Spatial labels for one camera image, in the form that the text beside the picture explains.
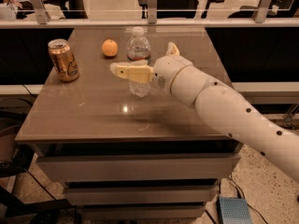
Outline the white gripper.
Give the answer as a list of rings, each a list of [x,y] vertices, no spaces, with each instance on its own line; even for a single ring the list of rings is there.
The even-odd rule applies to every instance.
[[[134,62],[112,63],[110,71],[115,77],[128,79],[133,82],[153,84],[166,94],[171,93],[171,86],[178,73],[192,66],[192,62],[180,55],[177,45],[169,42],[166,51],[167,56],[159,58],[153,68],[147,60]]]

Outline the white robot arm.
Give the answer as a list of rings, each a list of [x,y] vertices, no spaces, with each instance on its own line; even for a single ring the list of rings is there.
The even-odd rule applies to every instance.
[[[153,66],[145,60],[112,63],[116,77],[153,83],[159,90],[192,106],[201,121],[214,131],[246,144],[293,180],[299,182],[299,135],[263,116],[239,92],[200,71],[179,55],[174,43]]]

